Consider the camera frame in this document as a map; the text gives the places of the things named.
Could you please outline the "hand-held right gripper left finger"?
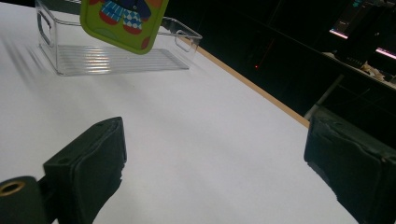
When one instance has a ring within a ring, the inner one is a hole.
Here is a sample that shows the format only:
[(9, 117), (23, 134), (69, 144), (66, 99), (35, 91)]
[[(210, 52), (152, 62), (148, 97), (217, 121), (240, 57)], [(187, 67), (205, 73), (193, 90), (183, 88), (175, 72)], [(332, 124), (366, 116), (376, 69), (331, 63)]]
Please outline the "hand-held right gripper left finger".
[(43, 164), (47, 221), (92, 224), (119, 188), (125, 162), (122, 118), (93, 124)]

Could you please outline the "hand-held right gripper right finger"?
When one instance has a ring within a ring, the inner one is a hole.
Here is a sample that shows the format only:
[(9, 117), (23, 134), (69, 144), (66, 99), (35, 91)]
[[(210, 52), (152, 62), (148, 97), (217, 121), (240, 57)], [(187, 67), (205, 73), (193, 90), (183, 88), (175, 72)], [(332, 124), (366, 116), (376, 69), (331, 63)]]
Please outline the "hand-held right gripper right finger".
[(396, 224), (396, 149), (319, 109), (309, 119), (304, 160), (359, 224)]

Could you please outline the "clear plastic storage container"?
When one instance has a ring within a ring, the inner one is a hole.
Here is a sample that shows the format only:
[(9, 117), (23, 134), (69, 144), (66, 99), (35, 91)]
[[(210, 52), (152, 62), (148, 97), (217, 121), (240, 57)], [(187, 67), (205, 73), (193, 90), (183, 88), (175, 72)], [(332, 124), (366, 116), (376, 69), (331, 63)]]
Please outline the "clear plastic storage container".
[(187, 70), (202, 36), (165, 17), (153, 48), (138, 55), (88, 35), (79, 0), (35, 0), (39, 47), (60, 76)]

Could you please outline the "green cartoon phone case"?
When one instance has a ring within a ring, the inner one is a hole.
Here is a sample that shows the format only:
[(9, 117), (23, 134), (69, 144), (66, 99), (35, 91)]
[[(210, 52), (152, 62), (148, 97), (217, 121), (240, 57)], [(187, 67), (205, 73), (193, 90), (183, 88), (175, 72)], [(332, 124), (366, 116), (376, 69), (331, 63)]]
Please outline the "green cartoon phone case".
[(169, 0), (81, 0), (79, 21), (90, 36), (135, 54), (151, 51)]

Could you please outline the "dark monitor with pink edge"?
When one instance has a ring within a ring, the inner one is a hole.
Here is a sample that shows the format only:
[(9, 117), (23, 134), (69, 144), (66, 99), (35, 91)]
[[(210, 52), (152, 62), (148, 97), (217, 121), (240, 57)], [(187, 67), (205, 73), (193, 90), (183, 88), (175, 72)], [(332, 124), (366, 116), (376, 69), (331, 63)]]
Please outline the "dark monitor with pink edge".
[(330, 29), (330, 33), (347, 39), (372, 6), (369, 0), (348, 0), (346, 8)]
[(392, 33), (386, 37), (375, 52), (396, 60), (396, 33)]

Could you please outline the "white metal desk frame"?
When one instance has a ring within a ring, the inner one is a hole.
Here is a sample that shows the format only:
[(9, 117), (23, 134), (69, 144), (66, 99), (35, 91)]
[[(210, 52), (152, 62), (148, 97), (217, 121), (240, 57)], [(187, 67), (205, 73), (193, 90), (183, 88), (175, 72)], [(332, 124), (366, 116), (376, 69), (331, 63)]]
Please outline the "white metal desk frame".
[[(338, 59), (335, 58), (334, 54), (331, 52), (323, 52), (323, 55), (325, 55), (327, 58), (335, 61), (336, 63), (339, 63), (341, 66), (345, 67), (349, 72), (354, 72), (355, 74), (358, 74), (361, 77), (366, 77), (369, 80), (379, 83), (382, 86), (385, 86), (386, 88), (396, 91), (396, 84), (392, 84), (391, 82), (386, 81), (385, 79), (380, 79), (379, 78), (379, 72), (375, 70), (374, 68), (370, 67), (367, 71), (355, 68), (351, 65), (348, 65), (346, 63), (342, 63)], [(320, 96), (320, 98), (312, 105), (312, 107), (304, 114), (304, 118), (307, 120), (310, 120), (313, 114), (318, 111), (318, 109), (322, 106), (322, 104), (325, 102), (325, 100), (331, 95), (331, 93), (335, 90), (338, 84), (341, 83), (341, 81), (346, 77), (346, 72), (341, 72), (336, 80), (330, 85), (330, 87)]]

